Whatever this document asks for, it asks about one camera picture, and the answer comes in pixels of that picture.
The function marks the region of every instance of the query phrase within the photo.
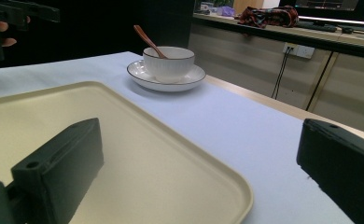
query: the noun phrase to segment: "white tray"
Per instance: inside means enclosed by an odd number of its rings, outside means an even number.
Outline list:
[[[253,204],[231,168],[102,84],[0,98],[0,181],[72,123],[99,118],[105,165],[71,223],[240,223]]]

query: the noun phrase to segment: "saucer rim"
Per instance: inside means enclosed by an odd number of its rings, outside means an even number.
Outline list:
[[[128,66],[127,66],[127,72],[131,75],[131,76],[133,76],[133,77],[136,77],[136,78],[138,78],[138,79],[140,79],[140,80],[142,80],[142,81],[145,81],[145,82],[147,82],[147,83],[151,83],[151,84],[156,84],[156,85],[166,85],[166,86],[184,86],[184,85],[190,85],[190,84],[193,84],[193,83],[196,83],[196,82],[200,82],[200,81],[202,81],[203,79],[205,79],[205,77],[206,77],[206,73],[204,72],[204,70],[200,67],[200,66],[198,66],[198,65],[196,65],[196,64],[194,64],[193,66],[196,66],[196,67],[198,67],[198,68],[200,68],[201,70],[203,70],[203,73],[204,73],[204,75],[203,75],[203,77],[201,77],[200,79],[198,79],[198,80],[195,80],[195,81],[192,81],[192,82],[187,82],[187,83],[161,83],[161,82],[153,82],[153,81],[149,81],[149,80],[146,80],[146,79],[143,79],[143,78],[141,78],[141,77],[138,77],[138,76],[136,76],[136,75],[134,75],[134,74],[132,74],[131,72],[130,72],[130,66],[132,66],[132,65],[134,65],[135,63],[140,63],[140,62],[143,62],[144,60],[138,60],[138,61],[135,61],[135,62],[133,62],[133,63],[130,63]]]

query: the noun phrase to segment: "electrical outlet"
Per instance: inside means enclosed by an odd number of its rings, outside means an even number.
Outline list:
[[[296,55],[298,57],[306,59],[311,59],[314,53],[314,48],[306,47],[303,45],[292,44],[288,42],[285,43],[282,51],[284,53],[287,52],[288,47],[293,48],[293,50],[289,53],[289,55]]]

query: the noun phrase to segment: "spoon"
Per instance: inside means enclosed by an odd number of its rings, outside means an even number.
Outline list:
[[[159,58],[162,59],[166,59],[167,57],[158,49],[158,47],[156,47],[156,45],[149,39],[149,37],[147,37],[147,35],[145,34],[144,30],[142,30],[141,26],[139,25],[134,25],[133,26],[134,30],[139,34],[139,36],[141,36],[141,38],[147,42],[147,44],[149,44],[154,50],[156,50],[156,52],[159,54]]]

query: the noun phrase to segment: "power cord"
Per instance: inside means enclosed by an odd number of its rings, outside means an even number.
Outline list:
[[[274,94],[275,94],[275,98],[274,98],[275,100],[277,99],[278,90],[280,88],[281,77],[284,74],[285,65],[287,64],[287,56],[289,56],[289,53],[292,50],[293,50],[292,47],[287,47],[287,50],[284,53],[284,59],[282,61],[281,69],[280,69],[280,72],[278,74],[278,78],[277,78],[277,81],[275,82],[274,90],[273,90],[273,93],[272,93],[272,98],[274,97]]]

